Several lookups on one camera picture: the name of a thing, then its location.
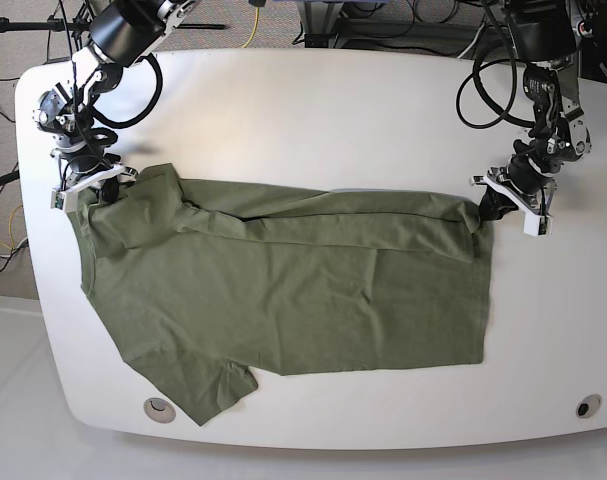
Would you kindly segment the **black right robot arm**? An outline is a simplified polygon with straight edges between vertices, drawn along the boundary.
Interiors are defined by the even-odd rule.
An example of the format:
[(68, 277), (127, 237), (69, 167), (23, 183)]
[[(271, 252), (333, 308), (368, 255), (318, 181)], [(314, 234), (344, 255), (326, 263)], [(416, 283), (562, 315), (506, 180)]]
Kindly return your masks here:
[[(163, 74), (153, 50), (172, 34), (198, 5), (197, 1), (114, 1), (89, 23), (89, 39), (71, 51), (67, 77), (39, 98), (33, 112), (37, 128), (52, 136), (51, 156), (59, 167), (59, 185), (51, 207), (65, 213), (77, 209), (82, 191), (93, 191), (113, 203), (122, 184), (138, 172), (109, 148), (117, 132), (144, 120), (157, 105)], [(116, 89), (124, 70), (146, 62), (154, 72), (155, 89), (146, 107), (129, 120), (111, 120), (96, 108), (100, 96)]]

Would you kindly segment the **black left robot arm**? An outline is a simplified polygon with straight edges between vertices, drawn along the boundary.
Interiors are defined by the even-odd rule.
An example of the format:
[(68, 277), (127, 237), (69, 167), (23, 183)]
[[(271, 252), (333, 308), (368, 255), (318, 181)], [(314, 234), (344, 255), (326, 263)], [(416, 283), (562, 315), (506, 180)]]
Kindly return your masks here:
[[(473, 184), (485, 189), (479, 214), (490, 222), (515, 211), (532, 213), (542, 234), (549, 221), (556, 175), (564, 164), (580, 160), (591, 148), (573, 62), (575, 35), (563, 1), (503, 1), (501, 19), (494, 15), (491, 2), (481, 6), (496, 38), (479, 52), (466, 80), (496, 117), (472, 127), (489, 129), (507, 122), (526, 129), (529, 139), (514, 142), (506, 165), (473, 178)], [(483, 85), (481, 73), (493, 66), (489, 57), (497, 50), (506, 52), (511, 87), (521, 88), (531, 101), (533, 119), (512, 115), (514, 95), (506, 106), (500, 106)]]

